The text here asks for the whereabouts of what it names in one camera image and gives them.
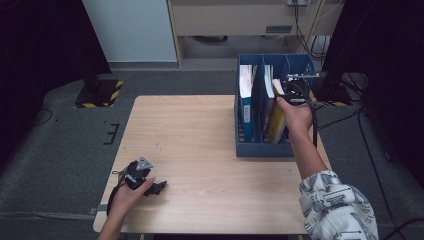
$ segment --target floor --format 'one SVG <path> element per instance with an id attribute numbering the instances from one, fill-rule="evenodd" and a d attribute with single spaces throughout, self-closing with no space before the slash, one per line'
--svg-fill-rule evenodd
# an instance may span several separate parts
<path id="1" fill-rule="evenodd" d="M 124 85 L 110 108 L 74 108 L 82 81 L 48 93 L 44 109 L 34 120 L 38 125 L 28 133 L 0 178 L 0 239 L 96 238 L 88 210 L 101 199 L 135 97 L 233 94 L 238 53 L 288 52 L 284 38 L 279 37 L 229 36 L 225 42 L 212 40 L 188 39 L 181 67 L 113 69 Z M 315 64 L 319 72 L 320 62 Z M 360 75 L 354 74 L 353 78 L 362 84 Z M 361 106 L 354 102 L 347 107 L 321 108 L 317 111 L 319 126 L 352 115 Z M 319 133 L 333 170 L 373 204 L 383 239 L 394 225 L 424 216 L 424 190 L 402 163 L 386 159 L 385 149 L 366 115 L 352 116 Z M 114 144 L 104 145 L 110 140 L 107 132 L 114 129 L 112 124 L 119 124 L 120 130 Z M 404 238 L 395 235 L 390 239 L 422 239 L 424 224 L 408 225 L 402 233 Z"/>

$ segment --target wooden table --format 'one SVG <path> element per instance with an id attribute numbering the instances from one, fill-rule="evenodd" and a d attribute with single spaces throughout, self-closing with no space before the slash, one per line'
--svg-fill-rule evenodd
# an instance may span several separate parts
<path id="1" fill-rule="evenodd" d="M 294 159 L 237 158 L 234 96 L 141 96 L 112 170 L 145 156 L 168 181 L 140 201 L 122 232 L 304 234 Z M 319 139 L 318 150 L 330 167 Z M 101 204 L 117 183 L 110 175 Z M 106 219 L 98 212 L 94 230 Z"/>

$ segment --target white wall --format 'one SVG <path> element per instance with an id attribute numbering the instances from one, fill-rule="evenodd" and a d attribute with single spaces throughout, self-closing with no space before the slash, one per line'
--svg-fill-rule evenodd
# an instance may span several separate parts
<path id="1" fill-rule="evenodd" d="M 108 62 L 177 62 L 166 0 L 83 0 Z"/>

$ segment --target patterned sleeve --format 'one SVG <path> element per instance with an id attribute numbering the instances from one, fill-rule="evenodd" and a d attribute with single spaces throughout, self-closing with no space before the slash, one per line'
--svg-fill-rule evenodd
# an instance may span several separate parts
<path id="1" fill-rule="evenodd" d="M 378 239 L 374 211 L 355 187 L 333 171 L 316 173 L 300 184 L 300 206 L 312 239 Z"/>

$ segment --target blue storage box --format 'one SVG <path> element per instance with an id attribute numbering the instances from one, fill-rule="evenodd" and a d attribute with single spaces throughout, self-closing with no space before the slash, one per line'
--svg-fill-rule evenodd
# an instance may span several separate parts
<path id="1" fill-rule="evenodd" d="M 252 139 L 244 139 L 241 100 L 239 96 L 240 65 L 256 65 L 257 71 L 252 88 Z M 315 67 L 308 54 L 240 54 L 237 67 L 237 83 L 234 101 L 235 142 L 237 157 L 293 157 L 290 141 L 283 136 L 279 143 L 270 143 L 264 137 L 263 119 L 261 111 L 263 106 L 264 69 L 265 65 L 273 66 L 272 78 L 287 81 L 287 75 L 315 75 Z M 312 86 L 313 78 L 307 78 Z"/>

